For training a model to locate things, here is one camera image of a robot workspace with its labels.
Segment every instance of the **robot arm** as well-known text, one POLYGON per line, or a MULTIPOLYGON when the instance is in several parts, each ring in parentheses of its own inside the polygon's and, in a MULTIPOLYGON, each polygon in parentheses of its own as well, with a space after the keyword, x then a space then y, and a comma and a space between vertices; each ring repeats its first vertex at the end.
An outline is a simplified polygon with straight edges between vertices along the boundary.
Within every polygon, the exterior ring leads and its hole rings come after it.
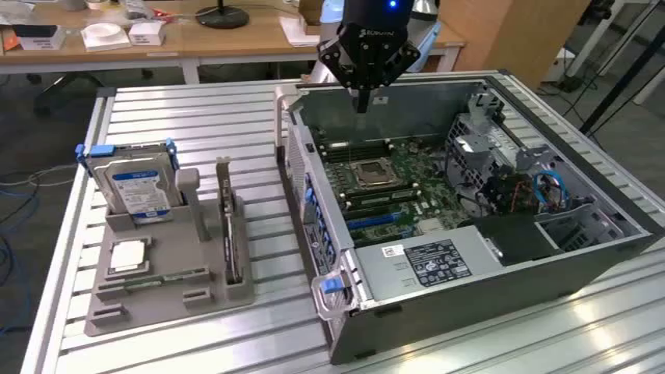
MULTIPOLYGON (((366 112, 370 92, 388 86, 421 56, 408 39, 413 2, 346 0, 337 36, 317 46, 318 60, 340 84, 357 92, 358 113, 366 112)), ((436 6, 429 12, 436 22, 436 6)))

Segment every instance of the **barcode sticker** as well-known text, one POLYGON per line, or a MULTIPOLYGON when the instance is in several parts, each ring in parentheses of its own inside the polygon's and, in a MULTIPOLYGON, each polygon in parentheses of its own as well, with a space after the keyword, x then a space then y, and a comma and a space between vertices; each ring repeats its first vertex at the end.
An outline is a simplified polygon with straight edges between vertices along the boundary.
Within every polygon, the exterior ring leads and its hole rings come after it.
POLYGON ((397 244, 384 247, 381 251, 384 251, 384 257, 404 256, 404 245, 397 244))

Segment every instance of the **blue pcie slot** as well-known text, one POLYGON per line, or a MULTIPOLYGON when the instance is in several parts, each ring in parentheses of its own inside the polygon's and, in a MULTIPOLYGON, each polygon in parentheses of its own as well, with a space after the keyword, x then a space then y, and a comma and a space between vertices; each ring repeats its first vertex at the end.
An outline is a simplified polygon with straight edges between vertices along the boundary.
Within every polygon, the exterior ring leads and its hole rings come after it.
POLYGON ((357 221, 346 222, 346 227, 349 230, 356 230, 358 228, 368 228, 370 226, 378 226, 380 224, 392 224, 401 216, 401 213, 384 214, 382 216, 364 218, 357 221))

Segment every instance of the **label sticker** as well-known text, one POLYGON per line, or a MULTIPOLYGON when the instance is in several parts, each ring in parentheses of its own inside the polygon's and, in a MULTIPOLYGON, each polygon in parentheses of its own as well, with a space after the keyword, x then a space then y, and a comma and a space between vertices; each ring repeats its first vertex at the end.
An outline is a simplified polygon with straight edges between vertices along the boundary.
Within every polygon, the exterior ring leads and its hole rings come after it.
POLYGON ((390 245, 388 247, 381 248, 384 251, 384 257, 402 256, 404 255, 404 245, 390 245))
POLYGON ((408 248, 405 253, 417 280, 425 287, 472 275, 452 240, 408 248))
POLYGON ((177 52, 148 52, 148 57, 177 57, 177 52))
POLYGON ((157 187, 157 171, 116 174, 112 178, 127 212, 144 223, 161 221, 171 205, 167 193, 157 187))
POLYGON ((377 96, 372 101, 373 105, 386 105, 388 104, 388 96, 377 96))

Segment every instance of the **hard drive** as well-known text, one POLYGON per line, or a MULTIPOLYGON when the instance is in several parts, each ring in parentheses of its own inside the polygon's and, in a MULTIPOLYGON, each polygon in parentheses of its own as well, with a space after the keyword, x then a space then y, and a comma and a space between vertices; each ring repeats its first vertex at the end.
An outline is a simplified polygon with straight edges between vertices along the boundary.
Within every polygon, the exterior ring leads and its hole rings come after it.
POLYGON ((95 178, 112 214, 128 213, 136 224, 172 219, 171 209, 183 205, 175 183, 176 145, 96 145, 76 149, 77 161, 95 178))

